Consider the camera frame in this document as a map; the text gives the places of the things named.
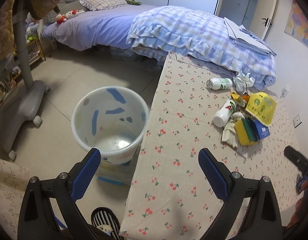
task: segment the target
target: door handle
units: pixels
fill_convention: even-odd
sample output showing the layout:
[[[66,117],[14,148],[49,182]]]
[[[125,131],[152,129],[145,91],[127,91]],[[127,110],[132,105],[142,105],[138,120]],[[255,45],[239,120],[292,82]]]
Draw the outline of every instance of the door handle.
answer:
[[[266,25],[267,25],[269,19],[268,19],[268,18],[266,18],[266,19],[265,19],[265,18],[262,18],[262,20],[265,20],[265,25],[264,25],[264,26],[266,27]]]

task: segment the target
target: striped slipper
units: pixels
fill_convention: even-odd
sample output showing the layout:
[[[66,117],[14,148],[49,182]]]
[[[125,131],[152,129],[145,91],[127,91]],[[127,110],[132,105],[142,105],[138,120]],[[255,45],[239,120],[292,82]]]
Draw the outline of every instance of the striped slipper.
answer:
[[[97,227],[99,225],[109,225],[112,227],[113,232],[111,236],[116,240],[124,240],[124,237],[119,236],[119,230],[121,226],[119,225],[117,217],[114,215],[113,211],[109,208],[99,207],[96,208],[91,215],[92,225]]]

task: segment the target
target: blue box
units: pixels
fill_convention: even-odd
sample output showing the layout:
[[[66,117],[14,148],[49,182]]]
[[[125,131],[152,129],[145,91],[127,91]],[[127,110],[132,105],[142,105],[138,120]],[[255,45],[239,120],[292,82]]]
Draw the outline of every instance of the blue box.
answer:
[[[262,140],[267,136],[270,136],[270,130],[267,126],[261,124],[260,121],[248,118],[250,124],[253,127],[254,133],[258,140]]]

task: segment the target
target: metal bolt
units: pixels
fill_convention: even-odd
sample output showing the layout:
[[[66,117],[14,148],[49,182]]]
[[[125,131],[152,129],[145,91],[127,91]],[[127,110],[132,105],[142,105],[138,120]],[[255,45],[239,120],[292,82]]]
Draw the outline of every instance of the metal bolt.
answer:
[[[30,178],[30,183],[34,183],[34,182],[36,182],[36,181],[37,181],[37,179],[38,179],[38,177],[36,177],[36,176],[34,176],[34,177]]]
[[[269,178],[268,176],[264,176],[264,177],[263,177],[263,180],[264,180],[265,182],[270,182],[270,178]]]
[[[65,179],[65,178],[67,178],[67,173],[66,172],[62,172],[60,175],[58,175],[58,177],[60,179]]]
[[[232,176],[235,178],[235,179],[238,179],[241,175],[238,173],[238,172],[232,172]]]

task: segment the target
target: blue gripper pad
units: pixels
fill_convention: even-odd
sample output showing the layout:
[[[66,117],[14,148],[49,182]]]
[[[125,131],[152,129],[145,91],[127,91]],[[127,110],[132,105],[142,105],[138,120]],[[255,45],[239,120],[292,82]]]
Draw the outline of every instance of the blue gripper pad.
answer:
[[[78,173],[72,184],[71,198],[73,202],[81,199],[90,184],[95,172],[101,164],[101,153],[99,150],[94,149],[90,158],[86,161],[81,171]]]
[[[216,167],[216,165],[219,166],[218,161],[214,158],[212,153],[205,148],[201,149],[198,153],[198,164],[210,183],[215,196],[225,202],[229,196],[228,184]]]

